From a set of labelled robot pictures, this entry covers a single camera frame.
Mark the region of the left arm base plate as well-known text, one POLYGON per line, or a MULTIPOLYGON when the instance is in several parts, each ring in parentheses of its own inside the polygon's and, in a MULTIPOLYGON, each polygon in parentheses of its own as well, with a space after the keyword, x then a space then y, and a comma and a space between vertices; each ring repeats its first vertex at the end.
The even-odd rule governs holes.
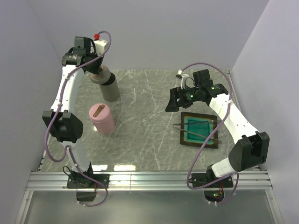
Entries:
MULTIPOLYGON (((109 185, 109 174, 91 174, 90 178, 100 182, 108 188, 109 185)), ((80 173, 70 174, 70 177, 67 182, 68 189, 94 189, 97 187, 98 189, 103 189, 104 187, 95 183, 94 181, 83 177, 80 173)))

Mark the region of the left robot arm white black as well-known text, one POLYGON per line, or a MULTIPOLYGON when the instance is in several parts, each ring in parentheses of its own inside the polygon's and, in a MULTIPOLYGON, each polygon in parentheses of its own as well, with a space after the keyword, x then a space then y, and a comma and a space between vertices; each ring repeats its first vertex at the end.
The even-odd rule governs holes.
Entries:
POLYGON ((84 154, 81 137, 83 123, 75 115, 75 102, 79 86, 87 72, 98 75, 104 55, 111 46, 111 40, 102 40, 96 34, 93 39, 76 36, 74 45, 62 57, 62 76, 56 99, 42 119, 47 126, 44 147, 47 156, 56 163, 70 158, 68 180, 72 184, 88 188, 95 183, 91 162, 84 154), (60 159, 50 154, 48 140, 52 136, 63 147, 60 159))

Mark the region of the pink cylindrical container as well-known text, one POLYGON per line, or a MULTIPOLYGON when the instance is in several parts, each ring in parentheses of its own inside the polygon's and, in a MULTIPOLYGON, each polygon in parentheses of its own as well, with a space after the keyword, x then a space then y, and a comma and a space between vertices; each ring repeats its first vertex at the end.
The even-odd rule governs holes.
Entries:
POLYGON ((112 117, 107 117, 104 119, 92 117, 91 121, 100 134, 110 134, 115 128, 115 123, 112 117))

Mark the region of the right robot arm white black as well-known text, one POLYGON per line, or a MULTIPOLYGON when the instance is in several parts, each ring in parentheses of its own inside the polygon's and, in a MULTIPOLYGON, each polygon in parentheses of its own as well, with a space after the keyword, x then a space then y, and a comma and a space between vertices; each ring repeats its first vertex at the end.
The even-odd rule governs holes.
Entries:
POLYGON ((193 73, 194 87, 185 85, 189 78, 182 71, 177 75, 181 78, 180 86, 170 90, 170 100, 166 112, 178 112, 181 107, 188 108, 193 103, 205 102, 221 119, 212 131, 213 136, 222 126, 231 134, 234 147, 228 157, 207 168, 203 178, 190 183, 190 189, 201 189, 218 186, 222 180, 230 178, 237 172, 264 164, 267 159, 270 137, 266 132, 260 132, 253 127, 235 106, 228 90, 222 84, 214 84, 208 70, 193 73))

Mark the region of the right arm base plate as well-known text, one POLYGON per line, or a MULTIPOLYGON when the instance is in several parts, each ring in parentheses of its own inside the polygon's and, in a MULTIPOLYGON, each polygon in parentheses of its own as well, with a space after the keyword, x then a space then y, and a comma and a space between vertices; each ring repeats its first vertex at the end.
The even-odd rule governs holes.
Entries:
POLYGON ((193 188, 198 188, 207 184, 209 185, 205 188, 232 188, 234 186, 232 176, 217 178, 215 175, 209 175, 208 173, 192 173, 189 178, 189 183, 193 188))

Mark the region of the pink round lid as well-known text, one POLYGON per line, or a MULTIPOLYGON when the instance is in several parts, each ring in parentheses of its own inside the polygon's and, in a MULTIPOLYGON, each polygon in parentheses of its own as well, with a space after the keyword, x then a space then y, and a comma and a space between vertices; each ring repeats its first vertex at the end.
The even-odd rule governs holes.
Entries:
POLYGON ((89 109, 89 117, 93 122, 101 123, 111 119, 112 112, 107 104, 97 103, 89 109))

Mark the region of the grey cylindrical container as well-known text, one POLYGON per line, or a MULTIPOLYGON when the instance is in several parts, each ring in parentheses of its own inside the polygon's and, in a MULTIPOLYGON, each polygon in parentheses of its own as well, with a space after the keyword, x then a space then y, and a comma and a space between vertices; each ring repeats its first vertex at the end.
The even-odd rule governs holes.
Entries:
POLYGON ((107 82, 99 84, 102 96, 105 101, 114 102, 120 97, 120 92, 114 73, 111 73, 107 82))

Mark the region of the metal serving tongs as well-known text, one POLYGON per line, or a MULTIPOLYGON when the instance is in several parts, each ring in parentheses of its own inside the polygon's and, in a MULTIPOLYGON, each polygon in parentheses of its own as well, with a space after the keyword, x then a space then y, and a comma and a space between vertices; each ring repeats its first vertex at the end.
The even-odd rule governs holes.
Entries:
POLYGON ((186 123, 175 123, 172 127, 181 132, 181 139, 184 142, 204 142, 213 131, 214 125, 218 125, 218 122, 191 121, 186 123))

